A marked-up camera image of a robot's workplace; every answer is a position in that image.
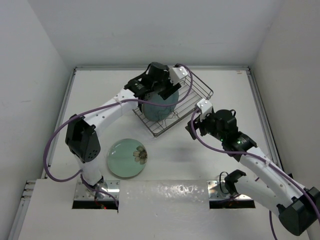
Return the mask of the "black wire dish rack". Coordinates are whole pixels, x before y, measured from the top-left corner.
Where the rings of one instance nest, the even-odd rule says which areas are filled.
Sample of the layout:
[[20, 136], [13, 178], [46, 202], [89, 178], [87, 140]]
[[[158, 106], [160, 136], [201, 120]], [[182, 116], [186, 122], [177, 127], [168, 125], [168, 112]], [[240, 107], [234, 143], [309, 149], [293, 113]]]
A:
[[194, 72], [180, 81], [181, 88], [178, 90], [179, 98], [184, 100], [176, 104], [173, 110], [166, 112], [166, 117], [153, 121], [147, 119], [139, 106], [133, 110], [143, 125], [156, 138], [187, 118], [195, 109], [195, 105], [201, 99], [209, 100], [214, 91]]

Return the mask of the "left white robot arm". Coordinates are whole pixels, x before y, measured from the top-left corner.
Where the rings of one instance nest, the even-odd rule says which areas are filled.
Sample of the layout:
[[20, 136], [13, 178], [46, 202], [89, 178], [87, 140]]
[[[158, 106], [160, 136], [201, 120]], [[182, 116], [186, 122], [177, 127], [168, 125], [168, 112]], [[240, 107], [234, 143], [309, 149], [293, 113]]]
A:
[[78, 158], [82, 177], [89, 186], [93, 187], [103, 180], [95, 160], [101, 151], [99, 137], [103, 131], [136, 108], [140, 108], [148, 120], [157, 122], [165, 119], [178, 104], [180, 82], [187, 76], [188, 71], [181, 65], [168, 67], [152, 62], [98, 111], [70, 119], [65, 143]]

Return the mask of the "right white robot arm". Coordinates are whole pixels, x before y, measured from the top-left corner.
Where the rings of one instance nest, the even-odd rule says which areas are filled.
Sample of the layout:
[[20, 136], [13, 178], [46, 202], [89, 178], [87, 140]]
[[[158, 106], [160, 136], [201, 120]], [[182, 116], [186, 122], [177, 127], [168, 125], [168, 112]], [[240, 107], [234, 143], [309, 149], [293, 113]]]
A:
[[300, 236], [319, 221], [319, 189], [305, 187], [272, 162], [252, 138], [239, 131], [234, 110], [196, 108], [186, 130], [193, 140], [228, 155], [258, 177], [255, 181], [244, 171], [234, 170], [224, 178], [228, 195], [243, 194], [252, 198], [276, 215], [294, 236]]

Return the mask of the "light green flower plate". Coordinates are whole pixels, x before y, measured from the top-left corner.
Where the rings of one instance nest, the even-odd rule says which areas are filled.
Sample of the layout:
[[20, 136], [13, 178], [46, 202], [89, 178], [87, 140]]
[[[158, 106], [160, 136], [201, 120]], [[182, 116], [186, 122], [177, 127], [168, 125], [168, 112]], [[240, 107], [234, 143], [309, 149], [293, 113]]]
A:
[[138, 140], [125, 138], [114, 143], [108, 150], [107, 167], [120, 178], [132, 178], [146, 166], [148, 153]]

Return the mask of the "plain teal blue plate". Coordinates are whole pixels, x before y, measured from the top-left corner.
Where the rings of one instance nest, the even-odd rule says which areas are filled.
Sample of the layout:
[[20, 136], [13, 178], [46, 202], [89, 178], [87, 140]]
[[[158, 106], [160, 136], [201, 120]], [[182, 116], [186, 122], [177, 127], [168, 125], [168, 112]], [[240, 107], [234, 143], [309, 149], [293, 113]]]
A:
[[179, 100], [179, 92], [176, 91], [167, 99], [163, 99], [158, 92], [151, 92], [143, 100], [156, 104], [141, 104], [140, 111], [145, 118], [152, 122], [159, 122], [167, 118], [174, 111]]

